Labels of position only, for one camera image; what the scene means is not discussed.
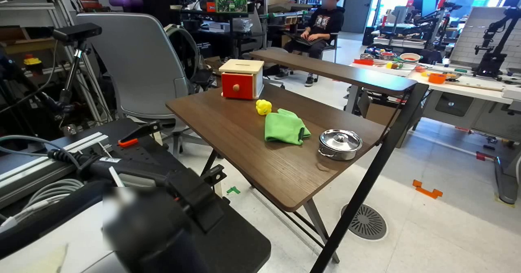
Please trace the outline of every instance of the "green box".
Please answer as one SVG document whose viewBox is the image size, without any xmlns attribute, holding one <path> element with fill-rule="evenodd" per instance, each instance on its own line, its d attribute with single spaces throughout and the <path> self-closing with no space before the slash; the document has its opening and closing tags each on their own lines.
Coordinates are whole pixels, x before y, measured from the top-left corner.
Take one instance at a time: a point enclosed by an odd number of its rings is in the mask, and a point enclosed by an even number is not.
<svg viewBox="0 0 521 273">
<path fill-rule="evenodd" d="M 247 0 L 215 0 L 215 11 L 247 13 Z"/>
</svg>

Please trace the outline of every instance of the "camera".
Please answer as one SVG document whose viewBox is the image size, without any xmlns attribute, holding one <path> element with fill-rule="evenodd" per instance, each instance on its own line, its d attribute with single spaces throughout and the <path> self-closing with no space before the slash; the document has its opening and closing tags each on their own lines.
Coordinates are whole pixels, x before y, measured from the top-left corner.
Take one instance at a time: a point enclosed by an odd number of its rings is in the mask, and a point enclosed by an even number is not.
<svg viewBox="0 0 521 273">
<path fill-rule="evenodd" d="M 58 41 L 68 44 L 75 41 L 84 41 L 86 38 L 97 36 L 101 34 L 101 31 L 100 26 L 93 23 L 86 23 L 54 29 L 53 37 Z"/>
</svg>

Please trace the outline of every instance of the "green tape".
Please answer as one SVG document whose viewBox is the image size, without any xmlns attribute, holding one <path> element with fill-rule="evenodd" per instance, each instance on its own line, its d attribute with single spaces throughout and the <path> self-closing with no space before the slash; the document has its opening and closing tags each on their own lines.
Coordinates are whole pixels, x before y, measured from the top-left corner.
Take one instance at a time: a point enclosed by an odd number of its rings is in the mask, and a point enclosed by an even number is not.
<svg viewBox="0 0 521 273">
<path fill-rule="evenodd" d="M 229 190 L 226 191 L 227 194 L 229 194 L 231 192 L 235 192 L 237 195 L 239 195 L 241 193 L 239 190 L 237 190 L 237 188 L 235 186 L 232 186 Z"/>
</svg>

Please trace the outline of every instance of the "pot handle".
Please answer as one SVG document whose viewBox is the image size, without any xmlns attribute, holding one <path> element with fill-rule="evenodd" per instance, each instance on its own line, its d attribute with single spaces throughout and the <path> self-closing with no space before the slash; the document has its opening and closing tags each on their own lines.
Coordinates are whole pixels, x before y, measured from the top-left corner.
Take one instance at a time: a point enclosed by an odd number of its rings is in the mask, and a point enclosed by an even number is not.
<svg viewBox="0 0 521 273">
<path fill-rule="evenodd" d="M 320 149 L 318 149 L 318 153 L 320 153 L 320 155 L 322 155 L 322 156 L 326 156 L 326 157 L 329 157 L 329 158 L 334 156 L 334 155 L 324 154 L 324 153 L 322 153 L 322 151 L 320 151 Z"/>
</svg>

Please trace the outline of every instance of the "door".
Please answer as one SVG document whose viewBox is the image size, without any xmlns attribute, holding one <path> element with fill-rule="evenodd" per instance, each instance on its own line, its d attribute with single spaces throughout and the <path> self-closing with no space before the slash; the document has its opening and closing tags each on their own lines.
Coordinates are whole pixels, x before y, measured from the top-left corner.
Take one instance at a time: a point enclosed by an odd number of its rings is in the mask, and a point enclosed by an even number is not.
<svg viewBox="0 0 521 273">
<path fill-rule="evenodd" d="M 345 0 L 343 32 L 363 33 L 369 17 L 371 0 Z"/>
</svg>

